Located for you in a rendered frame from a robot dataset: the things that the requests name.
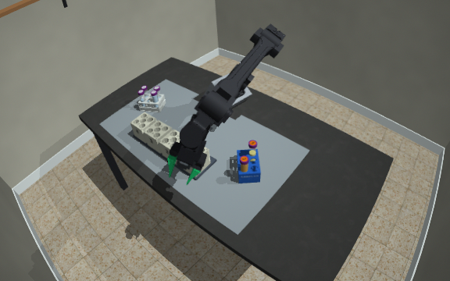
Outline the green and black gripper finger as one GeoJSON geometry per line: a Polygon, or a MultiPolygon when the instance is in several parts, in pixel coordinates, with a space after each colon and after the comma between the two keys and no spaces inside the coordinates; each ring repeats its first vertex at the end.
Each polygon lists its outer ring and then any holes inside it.
{"type": "Polygon", "coordinates": [[[172,170],[174,168],[175,162],[177,160],[177,157],[173,157],[172,155],[169,155],[167,158],[168,166],[169,166],[169,178],[171,177],[172,170]]]}
{"type": "Polygon", "coordinates": [[[189,182],[195,177],[195,176],[197,176],[199,173],[200,173],[201,171],[198,171],[197,169],[192,169],[192,171],[191,171],[191,175],[189,176],[189,178],[188,178],[188,181],[187,181],[187,184],[186,185],[188,185],[189,184],[189,182]]]}

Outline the blue sample rack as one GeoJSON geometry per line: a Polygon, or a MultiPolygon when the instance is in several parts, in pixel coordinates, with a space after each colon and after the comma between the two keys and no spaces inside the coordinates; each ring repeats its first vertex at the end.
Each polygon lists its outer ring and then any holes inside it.
{"type": "Polygon", "coordinates": [[[259,165],[259,155],[258,155],[258,149],[256,149],[256,155],[250,156],[249,155],[249,149],[248,150],[237,150],[237,169],[238,169],[238,180],[239,183],[257,183],[260,182],[260,165],[259,165]],[[240,157],[241,156],[248,156],[249,163],[248,163],[248,171],[246,173],[243,173],[241,171],[241,163],[240,163],[240,157]],[[252,158],[256,159],[256,161],[250,161],[252,158]],[[253,167],[254,166],[254,167],[253,167]],[[258,168],[256,168],[258,167],[258,168]],[[257,170],[257,171],[256,171],[257,170]],[[256,172],[253,172],[256,171],[256,172]]]}

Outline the white tube rack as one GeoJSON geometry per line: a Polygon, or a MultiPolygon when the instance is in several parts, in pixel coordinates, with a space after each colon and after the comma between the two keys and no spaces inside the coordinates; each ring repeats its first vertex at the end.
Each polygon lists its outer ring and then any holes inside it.
{"type": "Polygon", "coordinates": [[[148,94],[148,97],[145,98],[144,102],[141,102],[141,100],[138,102],[139,109],[142,112],[161,112],[164,105],[166,104],[165,96],[164,94],[161,94],[161,98],[158,98],[159,101],[154,103],[151,97],[151,94],[148,94]],[[147,102],[149,100],[149,102],[147,102]],[[146,106],[142,106],[142,104],[147,104],[146,106]],[[155,107],[154,105],[158,105],[159,107],[155,107]],[[149,106],[149,107],[148,107],[149,106]]]}

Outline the white bucket adapter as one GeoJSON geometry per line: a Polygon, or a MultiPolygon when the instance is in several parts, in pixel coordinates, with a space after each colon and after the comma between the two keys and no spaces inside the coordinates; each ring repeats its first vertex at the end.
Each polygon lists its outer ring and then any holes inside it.
{"type": "MultiPolygon", "coordinates": [[[[206,160],[205,160],[205,164],[204,164],[204,166],[202,167],[202,171],[203,171],[203,170],[211,163],[211,162],[210,162],[210,156],[209,156],[209,149],[206,148],[206,147],[204,147],[203,153],[207,154],[207,157],[206,157],[206,160]]],[[[191,174],[192,169],[193,169],[193,168],[186,169],[185,171],[187,171],[188,173],[191,174]]],[[[202,172],[202,171],[201,171],[201,172],[202,172]]]]}
{"type": "Polygon", "coordinates": [[[150,116],[146,112],[143,112],[136,119],[134,119],[132,122],[130,122],[132,130],[134,132],[134,136],[139,138],[141,141],[147,143],[143,131],[148,129],[156,121],[157,121],[156,118],[150,116]]]}
{"type": "Polygon", "coordinates": [[[148,146],[150,146],[151,148],[153,148],[154,150],[156,150],[158,153],[161,154],[162,152],[159,146],[159,141],[171,131],[172,128],[170,126],[167,126],[165,123],[162,123],[161,121],[157,120],[143,132],[148,146]]]}
{"type": "Polygon", "coordinates": [[[176,131],[175,129],[173,129],[159,141],[159,146],[164,157],[168,158],[168,156],[170,155],[169,152],[174,141],[180,143],[180,132],[176,131]]]}

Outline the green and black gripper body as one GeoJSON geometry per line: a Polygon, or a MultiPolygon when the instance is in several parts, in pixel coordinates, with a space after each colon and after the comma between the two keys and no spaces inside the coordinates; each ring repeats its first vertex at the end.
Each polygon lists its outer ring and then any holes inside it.
{"type": "MultiPolygon", "coordinates": [[[[178,142],[174,142],[171,149],[170,149],[170,155],[172,155],[173,157],[177,157],[178,153],[176,153],[177,147],[178,147],[178,142]],[[173,155],[174,154],[174,155],[173,155]]],[[[194,161],[193,166],[191,166],[191,168],[197,169],[198,171],[202,171],[202,167],[205,164],[205,160],[206,160],[207,154],[202,152],[202,155],[199,159],[199,161],[194,161]],[[197,164],[195,164],[197,163],[197,164]]]]}

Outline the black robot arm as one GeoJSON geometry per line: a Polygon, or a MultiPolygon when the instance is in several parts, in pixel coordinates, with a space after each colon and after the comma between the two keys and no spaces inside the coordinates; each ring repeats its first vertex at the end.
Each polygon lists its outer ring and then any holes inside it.
{"type": "Polygon", "coordinates": [[[206,139],[210,127],[213,124],[219,127],[222,122],[228,120],[233,113],[230,107],[236,101],[235,98],[245,94],[245,88],[254,78],[252,71],[264,56],[270,55],[275,58],[284,47],[281,42],[286,35],[276,30],[272,24],[265,30],[260,27],[250,38],[254,43],[253,49],[226,78],[210,92],[207,91],[195,106],[197,113],[192,115],[191,121],[180,131],[180,143],[176,150],[178,167],[190,169],[194,161],[199,161],[206,144],[206,140],[203,142],[202,140],[206,139]]]}

